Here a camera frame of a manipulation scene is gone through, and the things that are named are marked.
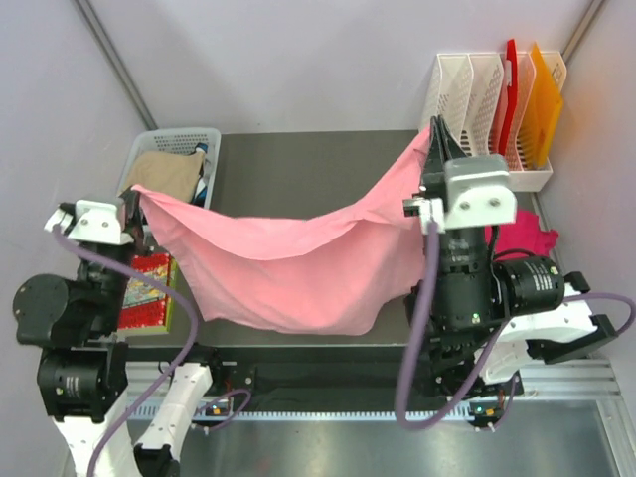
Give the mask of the light pink t shirt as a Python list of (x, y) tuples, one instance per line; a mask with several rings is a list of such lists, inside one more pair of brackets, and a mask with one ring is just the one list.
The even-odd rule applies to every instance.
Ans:
[(309, 220), (231, 218), (147, 188), (140, 206), (205, 320), (359, 336), (425, 275), (419, 221), (402, 202), (428, 146), (423, 130), (362, 199)]

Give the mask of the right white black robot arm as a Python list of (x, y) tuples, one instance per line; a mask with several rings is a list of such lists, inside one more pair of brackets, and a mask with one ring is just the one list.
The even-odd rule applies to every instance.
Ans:
[(417, 378), (428, 397), (458, 401), (493, 392), (530, 361), (573, 360), (621, 333), (590, 311), (597, 293), (582, 274), (532, 252), (497, 251), (518, 211), (509, 183), (502, 156), (468, 156), (444, 118), (431, 118), (419, 190), (403, 204), (420, 220), (428, 270), (409, 298), (399, 406)]

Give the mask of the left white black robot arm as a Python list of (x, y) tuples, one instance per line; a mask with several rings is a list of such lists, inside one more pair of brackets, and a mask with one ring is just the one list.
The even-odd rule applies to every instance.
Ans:
[(160, 357), (168, 386), (143, 435), (128, 418), (140, 407), (127, 396), (131, 349), (116, 338), (131, 263), (148, 253), (139, 195), (60, 204), (46, 224), (80, 260), (75, 279), (38, 274), (17, 290), (13, 313), (20, 344), (41, 350), (37, 384), (79, 476), (176, 476), (183, 443), (204, 394), (224, 385), (217, 352), (189, 337)]

